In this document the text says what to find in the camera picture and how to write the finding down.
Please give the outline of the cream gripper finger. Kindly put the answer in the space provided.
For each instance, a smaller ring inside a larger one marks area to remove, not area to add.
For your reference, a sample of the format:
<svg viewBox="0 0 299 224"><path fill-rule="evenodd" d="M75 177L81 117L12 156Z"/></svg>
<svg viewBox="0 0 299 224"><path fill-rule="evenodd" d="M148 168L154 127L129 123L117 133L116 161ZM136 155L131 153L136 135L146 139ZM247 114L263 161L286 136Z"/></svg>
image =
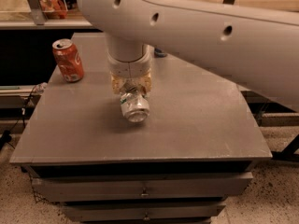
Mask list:
<svg viewBox="0 0 299 224"><path fill-rule="evenodd" d="M123 87L126 79L123 77L118 77L114 74L110 74L110 79L111 79L111 85L112 85L112 90L115 94L119 94L121 91L121 88Z"/></svg>
<svg viewBox="0 0 299 224"><path fill-rule="evenodd" d="M138 85L143 94L148 94L151 91L151 73L147 73L139 78Z"/></svg>

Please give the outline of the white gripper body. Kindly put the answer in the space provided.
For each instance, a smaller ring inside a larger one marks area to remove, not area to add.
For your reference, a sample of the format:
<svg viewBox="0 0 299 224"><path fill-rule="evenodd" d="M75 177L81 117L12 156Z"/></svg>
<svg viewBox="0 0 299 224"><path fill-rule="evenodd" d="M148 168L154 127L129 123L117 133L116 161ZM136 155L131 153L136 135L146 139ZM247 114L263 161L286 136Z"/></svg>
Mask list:
<svg viewBox="0 0 299 224"><path fill-rule="evenodd" d="M117 77L143 77L151 68L150 48L142 45L137 49L108 49L107 62L110 73Z"/></svg>

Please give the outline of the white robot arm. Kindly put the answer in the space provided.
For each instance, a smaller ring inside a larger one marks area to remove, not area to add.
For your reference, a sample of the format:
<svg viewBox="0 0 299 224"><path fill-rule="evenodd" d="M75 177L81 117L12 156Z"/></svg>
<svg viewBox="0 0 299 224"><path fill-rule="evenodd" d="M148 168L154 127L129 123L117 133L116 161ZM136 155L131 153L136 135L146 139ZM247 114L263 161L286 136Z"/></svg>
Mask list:
<svg viewBox="0 0 299 224"><path fill-rule="evenodd" d="M190 0L77 0L95 28L299 111L299 15Z"/></svg>

